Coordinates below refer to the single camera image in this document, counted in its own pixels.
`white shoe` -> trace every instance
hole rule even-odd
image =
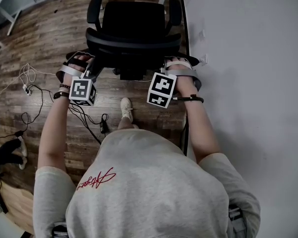
[[[26,149],[26,145],[24,143],[23,137],[19,136],[18,139],[21,141],[20,149],[21,149],[22,155],[24,157],[27,157],[28,156],[28,150]]]
[[[131,101],[128,98],[123,98],[120,102],[121,113],[123,117],[128,117],[130,122],[133,122],[133,114],[131,113],[132,105]]]
[[[25,165],[26,163],[28,162],[27,158],[26,157],[22,157],[22,160],[23,160],[23,163],[22,164],[19,164],[19,168],[21,170],[25,169]]]

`red embroidered text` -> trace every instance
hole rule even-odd
[[[104,176],[101,176],[101,172],[99,172],[98,177],[89,177],[87,181],[81,182],[77,186],[76,191],[86,186],[91,186],[92,188],[95,186],[95,188],[98,188],[101,183],[107,182],[116,176],[116,173],[109,173],[112,169],[108,170]]]

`wall outlet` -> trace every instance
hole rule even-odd
[[[199,59],[199,61],[200,61],[200,65],[201,66],[204,66],[204,65],[206,65],[209,61],[208,61],[208,54],[205,54],[204,56],[202,56],[200,59]]]

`hand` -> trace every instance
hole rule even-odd
[[[90,56],[85,56],[85,55],[84,56],[75,56],[74,58],[79,59],[79,60],[82,60],[82,61],[85,61],[87,63],[90,63],[92,61],[92,59],[93,59]],[[75,64],[72,64],[72,63],[69,64],[69,67],[71,67],[73,69],[77,69],[77,70],[79,70],[81,72],[84,72],[85,71],[85,68],[80,67],[80,66],[75,65]],[[64,85],[71,86],[71,84],[72,84],[72,75],[67,74],[67,73],[64,73],[63,84]]]
[[[172,58],[172,61],[179,61],[178,58]],[[187,69],[182,64],[176,64],[169,67],[169,70],[173,69]],[[181,93],[183,97],[189,97],[191,94],[198,94],[198,90],[194,85],[192,77],[189,76],[178,76],[176,82],[176,90]]]

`gray t-shirt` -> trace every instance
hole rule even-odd
[[[34,231],[49,238],[54,223],[66,221],[70,238],[237,237],[230,204],[255,237],[259,203],[225,155],[197,165],[155,133],[124,129],[104,139],[77,187],[62,170],[38,169]]]

